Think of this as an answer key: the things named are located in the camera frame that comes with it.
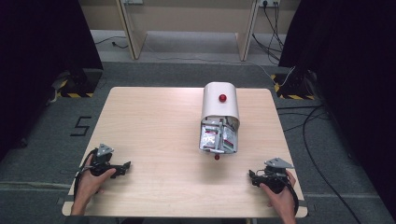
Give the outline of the yellow black striped stand base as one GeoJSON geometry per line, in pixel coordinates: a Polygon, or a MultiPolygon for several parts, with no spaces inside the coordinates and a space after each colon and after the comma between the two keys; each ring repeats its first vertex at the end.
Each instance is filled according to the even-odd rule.
{"type": "Polygon", "coordinates": [[[305,76],[295,76],[292,72],[271,75],[276,96],[281,99],[314,100],[315,94],[305,76]]]}
{"type": "Polygon", "coordinates": [[[57,97],[91,98],[103,71],[97,69],[82,69],[67,75],[56,90],[57,97]]]}

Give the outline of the black curtain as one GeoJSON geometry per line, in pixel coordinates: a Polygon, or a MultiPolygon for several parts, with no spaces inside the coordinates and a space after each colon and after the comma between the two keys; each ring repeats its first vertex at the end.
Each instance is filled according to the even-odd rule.
{"type": "Polygon", "coordinates": [[[396,221],[396,0],[301,0],[280,63],[317,74],[353,156],[396,221]]]}
{"type": "Polygon", "coordinates": [[[102,67],[78,0],[0,0],[0,161],[62,72],[102,67]]]}

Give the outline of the person's left hand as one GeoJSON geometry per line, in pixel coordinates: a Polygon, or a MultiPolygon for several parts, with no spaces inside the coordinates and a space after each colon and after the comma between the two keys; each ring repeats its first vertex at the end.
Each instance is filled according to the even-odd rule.
{"type": "Polygon", "coordinates": [[[89,168],[84,168],[78,181],[78,190],[74,203],[87,204],[91,197],[100,190],[101,186],[116,172],[115,168],[105,171],[99,176],[91,173],[89,168]]]}

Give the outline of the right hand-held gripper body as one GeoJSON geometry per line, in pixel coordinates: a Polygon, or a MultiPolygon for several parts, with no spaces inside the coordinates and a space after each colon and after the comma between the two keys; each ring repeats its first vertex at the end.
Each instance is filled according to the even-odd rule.
{"type": "Polygon", "coordinates": [[[256,178],[260,179],[262,184],[267,185],[274,193],[280,193],[283,188],[290,185],[289,176],[287,174],[288,169],[293,169],[290,163],[280,158],[273,158],[266,161],[264,164],[264,174],[258,175],[256,178]]]}

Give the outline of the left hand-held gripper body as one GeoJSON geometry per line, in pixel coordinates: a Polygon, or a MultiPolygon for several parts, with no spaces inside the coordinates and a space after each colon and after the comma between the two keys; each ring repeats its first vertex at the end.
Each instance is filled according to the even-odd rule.
{"type": "Polygon", "coordinates": [[[109,169],[125,171],[122,165],[111,165],[110,159],[114,149],[105,144],[100,144],[99,147],[92,151],[91,161],[91,174],[94,176],[100,176],[109,169]]]}

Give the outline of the white storage box red knobs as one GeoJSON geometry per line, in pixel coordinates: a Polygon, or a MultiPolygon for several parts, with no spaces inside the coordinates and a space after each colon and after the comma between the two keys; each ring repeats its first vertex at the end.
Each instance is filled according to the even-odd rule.
{"type": "Polygon", "coordinates": [[[236,87],[229,82],[210,82],[205,85],[202,103],[201,127],[203,124],[219,126],[219,145],[217,149],[199,149],[214,155],[216,161],[227,153],[222,148],[222,130],[224,126],[232,128],[237,134],[240,127],[236,87]]]}

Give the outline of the person's right hand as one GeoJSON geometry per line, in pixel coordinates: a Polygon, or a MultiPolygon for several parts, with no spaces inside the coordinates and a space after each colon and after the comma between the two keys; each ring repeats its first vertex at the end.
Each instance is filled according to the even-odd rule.
{"type": "Polygon", "coordinates": [[[260,188],[267,195],[268,207],[273,207],[277,214],[282,218],[295,218],[294,199],[290,190],[285,187],[280,193],[274,193],[265,184],[260,184],[260,188]]]}

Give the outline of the silver packet red label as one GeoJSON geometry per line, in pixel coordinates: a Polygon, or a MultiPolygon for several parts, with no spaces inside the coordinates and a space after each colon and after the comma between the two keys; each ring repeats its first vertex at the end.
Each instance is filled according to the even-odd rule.
{"type": "Polygon", "coordinates": [[[203,124],[200,135],[200,149],[217,149],[219,145],[219,126],[203,124]]]}
{"type": "Polygon", "coordinates": [[[227,153],[235,153],[237,151],[237,134],[232,128],[227,126],[224,126],[222,130],[222,148],[227,153]]]}

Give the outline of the beige wooden desk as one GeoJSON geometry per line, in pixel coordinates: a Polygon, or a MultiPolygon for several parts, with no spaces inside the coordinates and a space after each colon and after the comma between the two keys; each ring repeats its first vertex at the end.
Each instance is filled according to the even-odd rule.
{"type": "Polygon", "coordinates": [[[248,58],[251,37],[284,35],[302,0],[280,0],[279,7],[259,7],[258,0],[78,0],[89,28],[123,31],[131,57],[139,58],[149,32],[229,33],[235,36],[239,58],[248,58]]]}

